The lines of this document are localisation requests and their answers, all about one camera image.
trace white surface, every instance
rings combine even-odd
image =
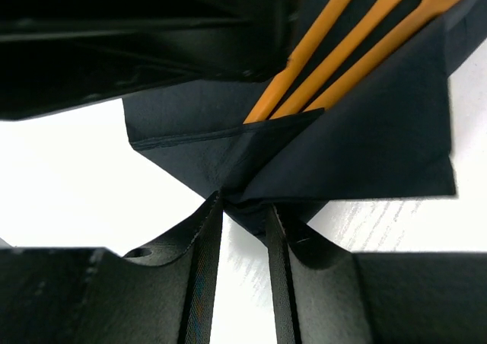
[[[452,76],[459,198],[334,202],[310,225],[350,250],[478,250],[485,239],[487,43]],[[136,154],[119,100],[0,123],[0,237],[15,246],[106,246],[124,254],[202,199]],[[224,220],[212,343],[275,342],[266,249]]]

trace white background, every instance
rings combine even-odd
[[[310,223],[350,250],[487,251],[487,43],[450,79],[458,199],[334,202]],[[202,199],[129,146],[120,100],[0,123],[0,237],[118,254]],[[266,249],[224,220],[212,343],[275,342]]]

